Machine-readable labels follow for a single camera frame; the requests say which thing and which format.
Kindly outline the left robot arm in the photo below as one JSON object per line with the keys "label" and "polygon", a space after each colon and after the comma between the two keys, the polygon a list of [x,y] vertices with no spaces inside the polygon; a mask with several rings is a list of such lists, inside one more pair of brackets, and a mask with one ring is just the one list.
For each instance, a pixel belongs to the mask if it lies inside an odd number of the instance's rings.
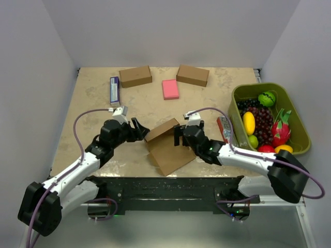
{"label": "left robot arm", "polygon": [[89,174],[103,167],[114,156],[115,148],[125,142],[141,141],[149,132],[136,118],[131,121],[106,120],[99,135],[76,162],[43,183],[32,182],[27,186],[18,219],[28,226],[29,231],[48,236],[62,219],[64,198],[69,192]]}

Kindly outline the brown cardboard box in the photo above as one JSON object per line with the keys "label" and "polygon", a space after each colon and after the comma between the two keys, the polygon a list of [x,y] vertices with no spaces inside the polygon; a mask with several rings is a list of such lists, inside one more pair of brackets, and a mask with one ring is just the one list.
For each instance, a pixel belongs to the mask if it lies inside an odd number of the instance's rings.
{"label": "brown cardboard box", "polygon": [[162,176],[168,176],[196,158],[189,147],[174,145],[174,126],[178,124],[172,118],[152,129],[144,139],[149,152],[147,157]]}

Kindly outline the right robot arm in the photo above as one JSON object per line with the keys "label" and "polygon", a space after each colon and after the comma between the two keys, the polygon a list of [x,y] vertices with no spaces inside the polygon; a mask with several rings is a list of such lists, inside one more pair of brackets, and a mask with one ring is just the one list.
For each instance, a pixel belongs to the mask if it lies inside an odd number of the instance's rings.
{"label": "right robot arm", "polygon": [[308,181],[309,172],[286,150],[265,153],[230,146],[209,139],[201,126],[174,126],[174,145],[190,147],[208,164],[236,166],[269,179],[271,188],[281,199],[298,203]]}

